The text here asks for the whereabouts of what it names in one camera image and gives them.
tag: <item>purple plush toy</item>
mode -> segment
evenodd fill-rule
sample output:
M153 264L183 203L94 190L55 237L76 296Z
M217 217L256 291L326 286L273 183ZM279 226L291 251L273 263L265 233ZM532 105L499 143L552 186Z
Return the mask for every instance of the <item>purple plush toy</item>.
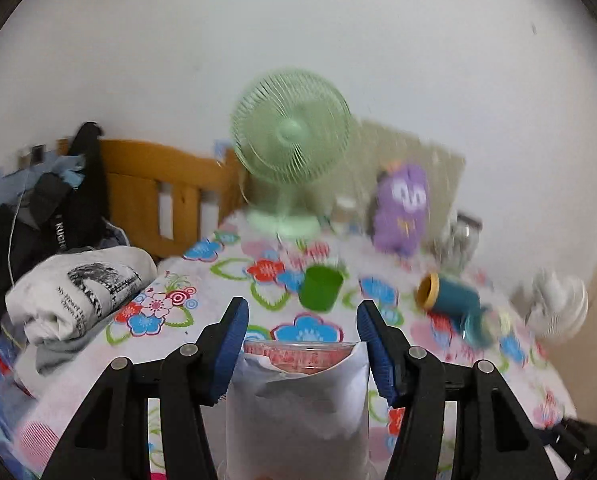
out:
M374 247L386 253L411 256L427 225L427 176L416 164L405 164L378 184L374 216Z

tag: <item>wooden bed frame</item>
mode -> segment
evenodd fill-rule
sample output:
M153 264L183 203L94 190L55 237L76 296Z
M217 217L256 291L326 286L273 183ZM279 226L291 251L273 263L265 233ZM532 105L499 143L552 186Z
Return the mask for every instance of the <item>wooden bed frame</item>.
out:
M219 224L243 205L240 179L246 173L233 150L221 162L140 140L99 142L110 220L152 257L178 256L198 241L201 191L217 193ZM161 236L159 229L159 188L164 183L172 186L173 239Z

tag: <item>fan base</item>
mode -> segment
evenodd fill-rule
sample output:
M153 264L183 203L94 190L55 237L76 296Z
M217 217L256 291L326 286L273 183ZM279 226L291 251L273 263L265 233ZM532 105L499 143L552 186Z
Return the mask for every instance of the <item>fan base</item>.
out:
M279 216L251 208L247 212L247 221L259 231L281 238L314 238L321 231L315 215Z

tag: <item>metal screw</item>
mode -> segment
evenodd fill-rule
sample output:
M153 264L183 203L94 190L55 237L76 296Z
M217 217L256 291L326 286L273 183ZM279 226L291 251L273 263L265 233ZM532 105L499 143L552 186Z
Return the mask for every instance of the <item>metal screw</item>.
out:
M494 365L489 361L482 360L478 361L478 369L484 374L491 374L494 371Z
M194 343L187 343L179 348L179 352L185 357L190 357L198 352L198 347Z
M409 349L409 355L411 355L414 359L423 359L427 355L427 350L425 350L422 346L412 346Z
M112 361L112 368L114 370L122 370L128 365L128 358L127 357L117 357Z

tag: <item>power outlet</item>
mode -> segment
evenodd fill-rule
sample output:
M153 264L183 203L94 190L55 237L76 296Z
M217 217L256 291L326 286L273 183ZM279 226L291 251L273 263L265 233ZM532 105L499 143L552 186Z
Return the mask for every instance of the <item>power outlet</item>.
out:
M41 164L45 160L45 145L38 144L37 146L32 146L30 150L30 164L32 166L36 166L37 164Z
M18 158L18 170L36 166L45 160L45 145L38 144L31 148L18 150L16 156Z

